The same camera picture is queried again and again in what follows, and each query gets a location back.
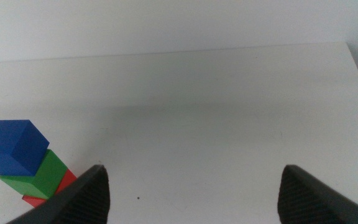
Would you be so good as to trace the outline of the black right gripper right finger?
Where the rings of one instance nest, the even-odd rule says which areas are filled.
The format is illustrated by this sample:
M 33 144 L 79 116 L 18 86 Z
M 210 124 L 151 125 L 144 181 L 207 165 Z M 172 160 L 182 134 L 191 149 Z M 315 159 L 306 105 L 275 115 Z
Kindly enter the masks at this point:
M 358 223 L 358 204 L 296 165 L 282 172 L 277 210 L 281 223 Z

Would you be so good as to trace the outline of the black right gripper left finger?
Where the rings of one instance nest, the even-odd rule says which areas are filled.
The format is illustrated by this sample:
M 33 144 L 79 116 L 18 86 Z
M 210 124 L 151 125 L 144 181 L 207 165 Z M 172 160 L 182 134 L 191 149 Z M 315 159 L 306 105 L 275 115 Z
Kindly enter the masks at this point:
M 10 224 L 108 222 L 110 191 L 104 166 L 94 165 L 74 183 L 43 204 L 11 220 Z

